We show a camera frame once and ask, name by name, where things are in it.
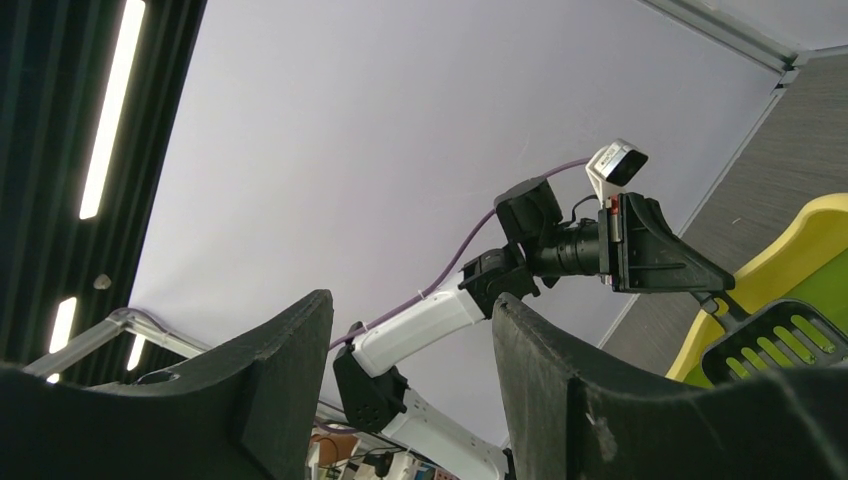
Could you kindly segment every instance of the white wall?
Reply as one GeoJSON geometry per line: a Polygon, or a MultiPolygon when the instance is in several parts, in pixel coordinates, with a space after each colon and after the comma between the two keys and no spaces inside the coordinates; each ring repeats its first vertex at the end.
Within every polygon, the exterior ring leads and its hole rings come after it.
{"type": "Polygon", "coordinates": [[[797,50],[848,45],[846,0],[703,0],[797,50]]]}
{"type": "MultiPolygon", "coordinates": [[[[497,194],[616,137],[679,227],[776,82],[636,1],[210,0],[131,304],[214,345],[329,288],[341,335],[428,284],[497,194]]],[[[491,224],[471,256],[502,242],[491,224]]],[[[571,278],[531,304],[596,343],[626,301],[571,278]]],[[[504,438],[488,323],[400,368],[504,438]]]]}

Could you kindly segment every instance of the black slotted spatula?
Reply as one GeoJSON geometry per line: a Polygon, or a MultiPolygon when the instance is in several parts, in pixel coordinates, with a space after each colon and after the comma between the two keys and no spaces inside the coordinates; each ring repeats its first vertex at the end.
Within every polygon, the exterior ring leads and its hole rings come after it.
{"type": "Polygon", "coordinates": [[[714,385],[764,366],[824,367],[848,360],[848,336],[806,302],[782,298],[748,316],[724,292],[696,298],[725,331],[701,356],[701,368],[714,385]],[[713,297],[728,305],[726,314],[716,314],[713,297]]]}

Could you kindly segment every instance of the tube light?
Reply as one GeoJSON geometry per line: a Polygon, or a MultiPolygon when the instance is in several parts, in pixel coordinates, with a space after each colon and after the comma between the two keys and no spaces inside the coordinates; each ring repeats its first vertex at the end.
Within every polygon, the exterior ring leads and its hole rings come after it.
{"type": "Polygon", "coordinates": [[[71,326],[74,324],[74,311],[77,309],[77,297],[71,297],[59,304],[56,320],[53,322],[53,336],[50,338],[48,352],[56,353],[65,348],[71,337],[71,326]]]}
{"type": "Polygon", "coordinates": [[[100,209],[100,197],[106,183],[106,173],[112,158],[112,147],[118,131],[118,121],[124,106],[130,70],[132,69],[138,35],[141,32],[141,20],[144,18],[145,4],[142,0],[128,0],[121,19],[118,43],[112,59],[112,69],[106,83],[106,96],[100,111],[100,123],[94,137],[94,148],[88,166],[88,177],[80,205],[80,219],[85,220],[97,215],[100,209]]]}
{"type": "Polygon", "coordinates": [[[141,351],[143,349],[144,337],[136,335],[135,342],[133,342],[133,348],[130,350],[130,358],[127,360],[127,370],[132,370],[138,366],[138,362],[141,360],[141,351]]]}

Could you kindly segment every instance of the yellow container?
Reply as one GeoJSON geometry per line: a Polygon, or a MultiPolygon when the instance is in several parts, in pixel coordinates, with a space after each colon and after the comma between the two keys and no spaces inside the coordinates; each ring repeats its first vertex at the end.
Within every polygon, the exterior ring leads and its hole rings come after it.
{"type": "MultiPolygon", "coordinates": [[[[755,312],[781,297],[804,300],[848,332],[848,193],[819,197],[768,248],[736,272],[729,292],[755,312]]],[[[724,330],[700,311],[666,377],[709,386],[701,354],[724,330]]]]}

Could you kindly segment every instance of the robotic arm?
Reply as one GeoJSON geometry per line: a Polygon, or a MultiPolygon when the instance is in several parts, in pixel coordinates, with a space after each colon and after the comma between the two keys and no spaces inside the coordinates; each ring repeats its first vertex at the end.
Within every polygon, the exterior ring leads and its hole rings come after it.
{"type": "MultiPolygon", "coordinates": [[[[545,178],[495,199],[507,244],[467,263],[438,290],[386,323],[348,341],[333,369],[348,423],[433,459],[463,480],[513,478],[511,454],[476,438],[430,406],[395,366],[461,328],[490,319],[502,293],[540,294],[568,275],[600,276],[628,293],[721,292],[733,276],[678,239],[659,204],[624,186],[647,156],[621,140],[586,165],[600,202],[597,220],[563,221],[545,178]]],[[[704,301],[711,298],[702,295],[704,301]]],[[[351,331],[362,327],[357,323],[351,331]]]]}

